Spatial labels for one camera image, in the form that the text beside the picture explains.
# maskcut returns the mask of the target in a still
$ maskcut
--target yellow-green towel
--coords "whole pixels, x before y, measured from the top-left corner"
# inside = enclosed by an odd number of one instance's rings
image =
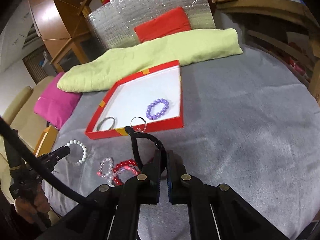
[[[66,92],[107,90],[119,79],[172,60],[185,66],[241,53],[234,29],[180,32],[129,48],[110,49],[92,62],[71,68],[57,87]]]

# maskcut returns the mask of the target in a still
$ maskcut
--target hand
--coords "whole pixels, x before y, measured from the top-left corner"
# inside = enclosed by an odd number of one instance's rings
[[[49,215],[47,214],[50,211],[50,204],[48,202],[47,197],[44,195],[44,191],[40,184],[38,184],[37,188],[37,196],[34,201],[34,208],[28,200],[22,199],[18,197],[14,201],[14,208],[18,215],[23,217],[27,222],[34,223],[34,220],[31,218],[31,214],[36,214],[37,212],[42,212],[48,218]]]

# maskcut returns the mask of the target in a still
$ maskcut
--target metal screw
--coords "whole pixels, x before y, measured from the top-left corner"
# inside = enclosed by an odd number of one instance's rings
[[[189,174],[183,174],[183,175],[181,176],[181,179],[182,179],[182,180],[191,180],[191,175],[189,175]]]
[[[109,189],[109,186],[107,184],[102,184],[99,186],[100,192],[106,192]]]
[[[230,189],[229,185],[224,184],[224,183],[220,184],[219,188],[220,188],[221,191],[228,191]]]
[[[139,174],[137,180],[145,180],[147,178],[146,174]]]

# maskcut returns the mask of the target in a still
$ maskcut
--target gray tablecloth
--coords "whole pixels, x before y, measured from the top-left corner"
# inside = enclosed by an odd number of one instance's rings
[[[319,106],[308,90],[273,57],[243,46],[244,53],[181,68],[184,125],[153,133],[180,155],[188,173],[204,183],[229,184],[249,204],[290,238],[310,223],[320,208]],[[105,92],[86,93],[58,134],[54,149],[71,139],[88,149],[85,164],[79,147],[55,166],[53,174],[88,195],[103,178],[101,159],[115,163],[132,158],[129,137],[90,140],[84,130]],[[139,140],[143,162],[154,152]],[[75,203],[51,185],[45,193],[59,214]],[[187,207],[168,202],[166,181],[160,203],[142,206],[140,237],[190,239]]]

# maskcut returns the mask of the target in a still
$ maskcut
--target magenta pillow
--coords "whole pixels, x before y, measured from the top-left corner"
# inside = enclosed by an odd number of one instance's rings
[[[57,83],[63,74],[64,72],[60,72],[51,81],[34,107],[36,114],[49,121],[58,130],[69,119],[82,95],[82,93],[69,93],[57,88]]]

